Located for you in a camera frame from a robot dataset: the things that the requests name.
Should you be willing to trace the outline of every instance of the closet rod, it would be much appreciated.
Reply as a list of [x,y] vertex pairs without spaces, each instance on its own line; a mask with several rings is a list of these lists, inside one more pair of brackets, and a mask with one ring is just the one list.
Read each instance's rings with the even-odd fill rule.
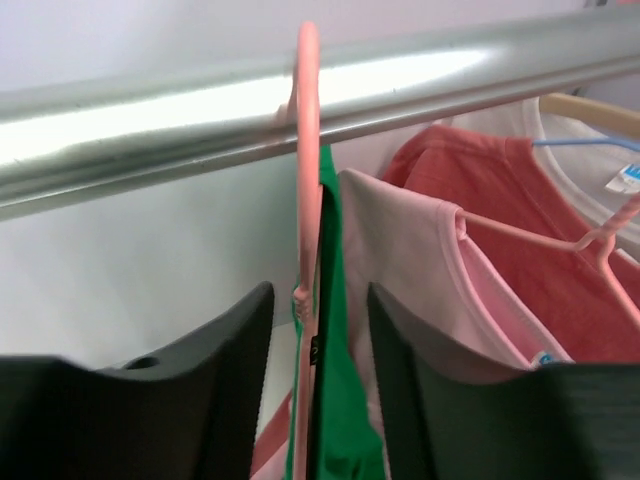
[[[0,219],[294,151],[292,59],[0,94]],[[635,5],[326,47],[322,142],[637,70]]]

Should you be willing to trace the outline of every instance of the white wall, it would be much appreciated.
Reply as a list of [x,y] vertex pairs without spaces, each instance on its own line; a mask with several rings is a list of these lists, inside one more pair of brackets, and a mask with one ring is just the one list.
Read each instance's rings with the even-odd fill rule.
[[[154,72],[292,50],[303,20],[325,44],[552,14],[582,0],[4,0],[0,90]],[[336,145],[377,173],[410,135]],[[0,224],[0,351],[101,367],[170,342],[260,280],[289,318],[295,279],[291,156]],[[290,382],[277,330],[265,409]]]

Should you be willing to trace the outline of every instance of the white garment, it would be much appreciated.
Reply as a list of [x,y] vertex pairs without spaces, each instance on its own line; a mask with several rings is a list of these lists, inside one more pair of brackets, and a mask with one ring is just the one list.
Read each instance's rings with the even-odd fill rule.
[[[540,113],[539,99],[479,110],[436,123],[488,135],[534,140],[601,138],[604,134],[571,118]],[[534,147],[538,165],[560,193],[591,225],[602,225],[629,199],[605,185],[640,155],[611,145]],[[640,218],[622,229],[618,247],[640,261]]]
[[339,174],[349,349],[372,426],[382,435],[369,320],[370,282],[419,318],[477,352],[517,368],[536,354],[571,361],[467,236],[459,210],[355,170]]

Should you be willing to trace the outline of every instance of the red garment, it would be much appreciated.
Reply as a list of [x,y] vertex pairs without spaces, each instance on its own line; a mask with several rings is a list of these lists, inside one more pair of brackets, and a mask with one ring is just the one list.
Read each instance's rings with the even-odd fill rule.
[[[526,138],[432,126],[396,153],[383,179],[530,232],[576,241],[589,226],[540,170],[532,148]],[[467,233],[576,362],[640,362],[640,332],[598,273],[600,243],[570,253],[470,222]],[[618,254],[609,262],[639,305],[640,267]]]

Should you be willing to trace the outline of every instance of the green garment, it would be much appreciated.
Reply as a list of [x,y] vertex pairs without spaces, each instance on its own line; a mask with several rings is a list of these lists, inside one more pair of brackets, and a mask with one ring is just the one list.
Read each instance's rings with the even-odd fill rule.
[[[342,257],[342,206],[330,147],[320,150],[322,228],[320,239],[319,356],[316,364],[314,419],[310,427],[309,480],[385,480],[382,440],[369,424],[362,382],[349,356],[347,293]],[[298,352],[302,325],[294,322]],[[298,363],[285,480],[293,471],[294,419]]]

